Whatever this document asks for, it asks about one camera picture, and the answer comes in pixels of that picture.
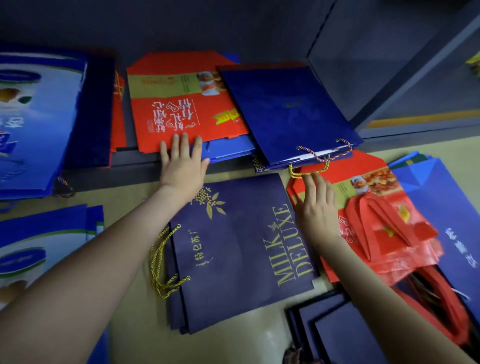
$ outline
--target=rope handle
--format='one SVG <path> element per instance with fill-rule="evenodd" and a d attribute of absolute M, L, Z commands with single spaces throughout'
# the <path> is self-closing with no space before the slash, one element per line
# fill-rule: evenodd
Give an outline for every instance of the rope handle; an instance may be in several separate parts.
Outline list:
<path fill-rule="evenodd" d="M 190 276 L 187 276 L 184 279 L 174 283 L 178 279 L 178 274 L 174 274 L 165 284 L 160 281 L 160 271 L 163 262 L 163 249 L 173 233 L 180 228 L 181 225 L 178 224 L 156 249 L 154 249 L 155 243 L 150 248 L 150 273 L 152 274 L 152 287 L 161 298 L 168 298 L 173 292 L 178 291 L 184 282 L 190 280 Z M 163 229 L 155 242 L 158 242 L 167 231 L 168 226 Z"/>
<path fill-rule="evenodd" d="M 296 178 L 296 179 L 300 179 L 302 178 L 303 176 L 305 175 L 308 175 L 308 174 L 313 174 L 313 173 L 317 173 L 317 174 L 320 174 L 320 173 L 323 173 L 325 172 L 328 167 L 330 167 L 330 161 L 331 160 L 335 160 L 335 159 L 338 159 L 342 156 L 346 156 L 348 153 L 351 153 L 352 151 L 352 144 L 350 144 L 348 141 L 346 141 L 345 139 L 336 139 L 337 142 L 342 142 L 342 143 L 345 143 L 347 146 L 348 146 L 348 150 L 346 152 L 342 152 L 342 153 L 339 153 L 337 154 L 336 156 L 333 156 L 331 157 L 330 154 L 327 156 L 327 158 L 321 158 L 319 156 L 317 156 L 315 154 L 315 152 L 309 148 L 306 148 L 304 146 L 298 146 L 297 149 L 299 150 L 303 150 L 305 152 L 308 152 L 310 154 L 313 154 L 313 156 L 315 157 L 315 159 L 320 162 L 320 163 L 325 163 L 324 167 L 321 169 L 321 170 L 318 170 L 317 172 L 308 172 L 308 173 L 295 173 L 293 171 L 293 165 L 289 165 L 288 166 L 288 171 L 290 172 L 290 177 L 291 178 Z"/>

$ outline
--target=person's left arm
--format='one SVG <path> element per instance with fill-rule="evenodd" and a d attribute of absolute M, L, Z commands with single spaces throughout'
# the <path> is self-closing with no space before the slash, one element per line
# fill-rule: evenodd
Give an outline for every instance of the person's left arm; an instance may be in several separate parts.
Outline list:
<path fill-rule="evenodd" d="M 202 140 L 161 144 L 160 187 L 148 200 L 37 279 L 0 311 L 0 364 L 85 363 L 169 220 L 198 193 Z"/>

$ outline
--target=forearm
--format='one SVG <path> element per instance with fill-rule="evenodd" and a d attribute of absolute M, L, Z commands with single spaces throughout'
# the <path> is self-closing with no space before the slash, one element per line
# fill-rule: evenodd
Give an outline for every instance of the forearm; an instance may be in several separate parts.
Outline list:
<path fill-rule="evenodd" d="M 325 246 L 321 251 L 323 258 L 340 279 L 391 363 L 473 363 L 383 284 L 342 238 Z"/>
<path fill-rule="evenodd" d="M 0 363 L 85 362 L 180 208 L 168 190 L 157 191 L 32 284 L 0 312 Z"/>

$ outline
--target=floor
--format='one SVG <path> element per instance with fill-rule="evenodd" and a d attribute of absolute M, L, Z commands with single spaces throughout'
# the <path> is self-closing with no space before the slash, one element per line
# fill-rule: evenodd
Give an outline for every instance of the floor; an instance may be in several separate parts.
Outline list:
<path fill-rule="evenodd" d="M 480 169 L 475 167 L 480 155 L 480 137 L 373 154 L 389 162 L 413 150 L 441 157 L 472 204 L 480 211 Z M 288 172 L 280 174 L 286 184 Z M 252 170 L 220 173 L 208 175 L 206 182 L 251 175 Z M 104 205 L 105 225 L 109 226 L 154 190 L 155 183 L 146 183 L 83 192 L 67 200 L 49 197 L 23 201 L 11 213 L 0 215 L 0 220 L 87 203 L 91 206 Z M 112 317 L 110 332 L 114 364 L 280 364 L 283 351 L 290 342 L 283 309 L 330 287 L 328 282 L 320 278 L 311 292 L 234 317 L 197 334 L 182 336 L 168 328 L 166 302 L 156 297 L 151 289 L 146 263 Z"/>

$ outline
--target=person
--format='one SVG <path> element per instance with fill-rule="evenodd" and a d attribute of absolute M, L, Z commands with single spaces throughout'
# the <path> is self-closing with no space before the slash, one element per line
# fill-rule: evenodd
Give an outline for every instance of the person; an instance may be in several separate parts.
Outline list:
<path fill-rule="evenodd" d="M 161 143 L 158 190 L 103 233 L 37 279 L 0 311 L 0 363 L 85 363 L 168 221 L 198 193 L 208 159 L 197 137 Z M 305 176 L 297 222 L 306 241 L 335 271 L 391 363 L 473 361 L 417 314 L 340 237 L 336 196 L 319 175 Z"/>

